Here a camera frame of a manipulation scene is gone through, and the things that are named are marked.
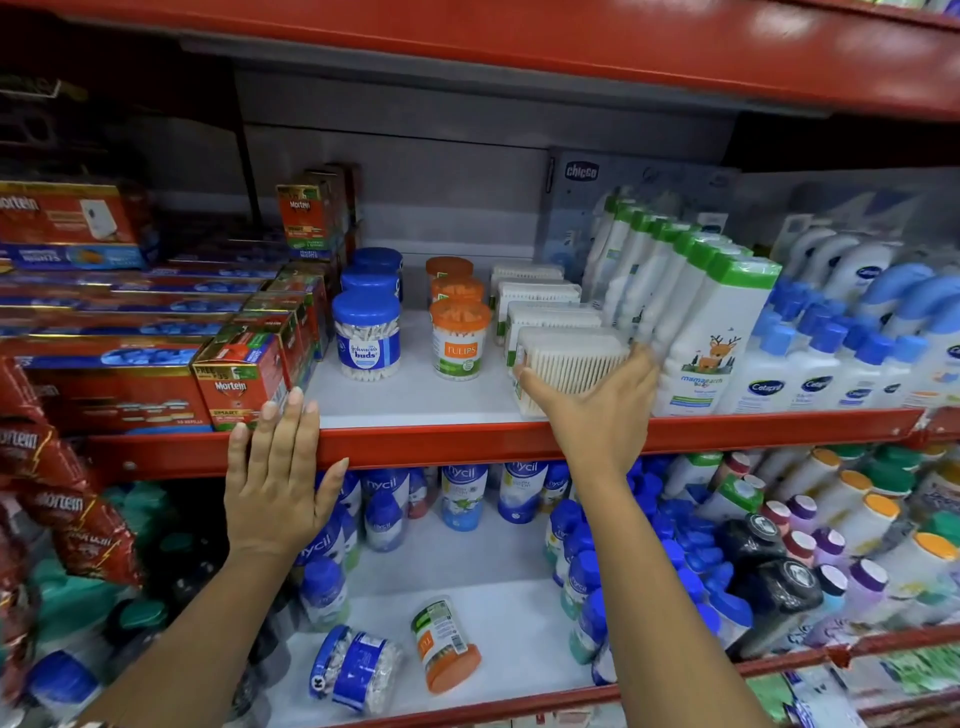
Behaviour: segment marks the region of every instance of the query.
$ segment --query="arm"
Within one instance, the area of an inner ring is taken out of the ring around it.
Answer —
[[[227,562],[162,638],[81,714],[80,725],[224,724],[274,596],[297,553],[326,523],[343,484],[346,459],[327,471],[314,494],[319,435],[317,404],[304,408],[299,387],[291,390],[282,417],[267,402],[252,437],[244,425],[230,433]]]
[[[610,642],[628,722],[769,728],[736,668],[700,620],[626,487],[643,449],[659,371],[645,349],[581,396],[530,369],[523,388],[550,419],[593,531]]]

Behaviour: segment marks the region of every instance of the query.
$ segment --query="left hand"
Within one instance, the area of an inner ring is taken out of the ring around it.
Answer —
[[[304,407],[299,387],[290,391],[282,416],[275,402],[264,403],[252,436],[245,425],[233,429],[224,493],[230,556],[268,554],[292,564],[326,525],[349,458],[334,463],[314,493],[319,439],[317,403]]]

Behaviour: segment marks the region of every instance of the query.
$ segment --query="white shelf surface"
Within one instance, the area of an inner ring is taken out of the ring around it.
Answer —
[[[426,311],[400,315],[400,367],[379,381],[355,381],[340,372],[335,343],[306,388],[324,429],[419,425],[496,425],[527,422],[520,414],[503,347],[487,333],[480,376],[449,381],[433,369],[433,326]]]
[[[459,533],[437,513],[408,523],[406,541],[387,554],[364,549],[348,576],[348,624],[394,641],[406,654],[387,713],[438,711],[591,686],[589,666],[577,665],[567,640],[573,622],[560,604],[541,553],[546,517],[516,525],[496,512],[488,493],[477,530]],[[462,684],[441,695],[426,688],[410,620],[430,598],[452,598],[461,627],[483,657]],[[290,670],[267,691],[268,728],[320,728],[363,720],[307,689],[324,634],[297,634],[287,647]]]

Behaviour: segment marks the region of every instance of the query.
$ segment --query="orange cap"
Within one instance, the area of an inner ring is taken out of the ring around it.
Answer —
[[[456,255],[438,255],[426,261],[426,272],[436,276],[472,276],[473,263]]]
[[[430,300],[483,302],[483,283],[473,276],[440,276],[430,280]]]
[[[824,465],[831,468],[840,467],[840,455],[834,452],[831,449],[826,448],[814,448],[810,453],[814,458],[822,462]]]
[[[479,301],[441,299],[430,305],[433,325],[458,333],[483,330],[490,324],[492,315],[490,307]]]
[[[874,482],[863,473],[857,471],[843,471],[840,473],[840,479],[844,485],[849,485],[858,491],[869,491],[874,487]]]
[[[935,533],[918,533],[913,537],[913,540],[924,551],[929,551],[944,561],[953,561],[957,557],[957,547],[943,536],[938,536]]]
[[[891,521],[900,515],[900,507],[886,496],[871,493],[863,499],[863,504]]]

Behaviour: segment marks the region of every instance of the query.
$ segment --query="hand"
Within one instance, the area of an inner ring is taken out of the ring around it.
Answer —
[[[317,403],[303,407],[299,387],[290,390],[282,417],[276,402],[264,403],[252,438],[245,425],[233,429],[224,493],[230,556],[269,554],[292,564],[324,527],[344,484],[349,458],[335,463],[314,493],[319,438]]]
[[[529,367],[514,367],[520,386],[550,419],[553,436],[576,471],[575,482],[577,473],[627,474],[647,439],[659,373],[649,350],[639,344],[630,358],[580,395],[565,395]]]

